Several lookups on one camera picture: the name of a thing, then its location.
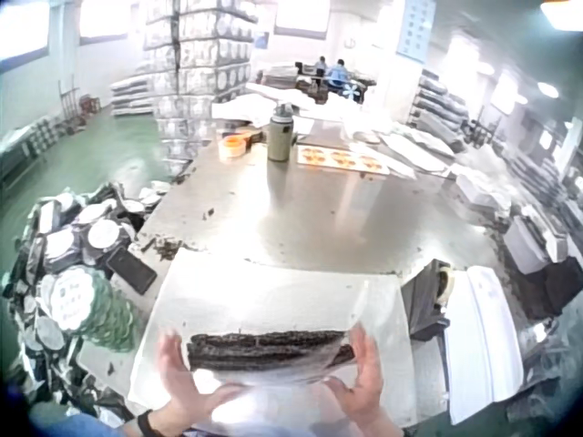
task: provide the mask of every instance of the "thermos bottle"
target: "thermos bottle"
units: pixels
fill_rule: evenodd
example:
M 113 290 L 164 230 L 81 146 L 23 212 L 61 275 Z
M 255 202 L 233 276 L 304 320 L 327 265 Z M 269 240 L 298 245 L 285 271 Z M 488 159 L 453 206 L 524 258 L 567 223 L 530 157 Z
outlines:
M 293 141 L 292 107 L 279 105 L 275 108 L 270 121 L 267 138 L 267 158 L 272 161 L 287 161 L 290 159 Z

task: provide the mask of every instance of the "worker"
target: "worker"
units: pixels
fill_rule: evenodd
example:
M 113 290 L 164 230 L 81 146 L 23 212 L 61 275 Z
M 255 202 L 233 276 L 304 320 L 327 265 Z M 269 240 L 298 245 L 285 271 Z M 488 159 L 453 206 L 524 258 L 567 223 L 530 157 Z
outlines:
M 343 59 L 338 59 L 338 63 L 330 69 L 326 78 L 330 87 L 342 89 L 344 84 L 348 82 L 348 71 L 344 67 Z
M 324 56 L 320 56 L 320 60 L 318 62 L 316 62 L 315 67 L 320 68 L 321 70 L 324 70 L 324 74 L 325 74 L 326 69 L 328 68 L 328 66 L 326 65 L 326 58 Z
M 344 413 L 361 430 L 364 437 L 400 437 L 403 432 L 388 418 L 380 406 L 383 376 L 379 353 L 373 338 L 366 335 L 362 326 L 351 331 L 351 344 L 358 367 L 354 388 L 347 388 L 343 382 L 332 377 L 324 384 L 332 390 Z M 32 435 L 50 437 L 141 437 L 177 436 L 193 423 L 207 421 L 213 410 L 225 402 L 242 395 L 246 388 L 228 384 L 212 394 L 199 393 L 192 374 L 184 365 L 180 353 L 181 338 L 178 334 L 165 335 L 158 345 L 157 362 L 160 378 L 170 394 L 169 403 L 159 410 L 147 412 L 136 420 L 113 429 L 86 414 L 67 417 L 61 422 L 45 427 Z M 270 435 L 277 435 L 277 429 L 270 429 Z M 281 435 L 314 435 L 310 432 L 294 433 L 281 431 Z

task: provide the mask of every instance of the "ceiling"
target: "ceiling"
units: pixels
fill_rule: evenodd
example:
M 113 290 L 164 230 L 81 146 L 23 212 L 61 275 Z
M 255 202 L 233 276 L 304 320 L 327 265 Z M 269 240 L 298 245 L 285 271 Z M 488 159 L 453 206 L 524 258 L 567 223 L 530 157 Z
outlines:
M 476 37 L 483 60 L 521 71 L 531 109 L 558 120 L 573 117 L 583 98 L 583 33 L 557 31 L 540 10 L 542 0 L 437 0 L 432 43 L 447 49 L 454 29 Z M 560 98 L 544 97 L 537 82 L 555 86 Z

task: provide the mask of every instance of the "stainless steel table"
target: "stainless steel table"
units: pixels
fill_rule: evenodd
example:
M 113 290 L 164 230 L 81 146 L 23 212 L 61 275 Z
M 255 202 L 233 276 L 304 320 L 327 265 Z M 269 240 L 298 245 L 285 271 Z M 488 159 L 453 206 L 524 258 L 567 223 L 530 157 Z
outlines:
M 451 181 L 442 178 L 419 175 L 411 181 L 300 166 L 295 151 L 289 163 L 275 163 L 267 160 L 264 145 L 227 162 L 208 147 L 189 173 L 164 197 L 130 249 L 158 273 L 154 284 L 139 296 L 122 279 L 113 279 L 143 320 L 170 265 L 155 249 L 142 251 L 152 239 L 270 266 L 396 272 L 403 283 L 433 258 L 459 269 L 477 264 L 499 270 L 484 228 L 466 215 Z M 414 345 L 413 351 L 417 395 L 424 397 L 418 403 L 432 405 L 429 413 L 419 413 L 426 418 L 445 402 L 445 387 L 435 383 L 436 375 L 443 375 L 443 362 L 436 345 Z M 134 353 L 116 354 L 86 343 L 78 361 L 126 396 Z M 109 363 L 114 372 L 107 374 Z

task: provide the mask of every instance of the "hand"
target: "hand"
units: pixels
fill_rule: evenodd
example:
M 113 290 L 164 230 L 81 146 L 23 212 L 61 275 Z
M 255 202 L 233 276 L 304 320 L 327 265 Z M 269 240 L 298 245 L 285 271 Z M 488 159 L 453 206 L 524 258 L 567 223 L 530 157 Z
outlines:
M 186 429 L 193 423 L 209 419 L 215 408 L 232 401 L 245 389 L 239 385 L 224 385 L 212 394 L 200 394 L 182 360 L 181 343 L 182 338 L 178 334 L 162 336 L 157 359 L 160 378 L 171 397 L 162 411 L 166 411 L 164 415 L 171 416 L 173 422 L 184 423 Z
M 380 400 L 384 382 L 376 342 L 366 335 L 360 323 L 350 332 L 350 344 L 358 368 L 356 385 L 349 389 L 334 377 L 324 383 L 332 390 L 344 413 L 362 428 L 383 414 Z

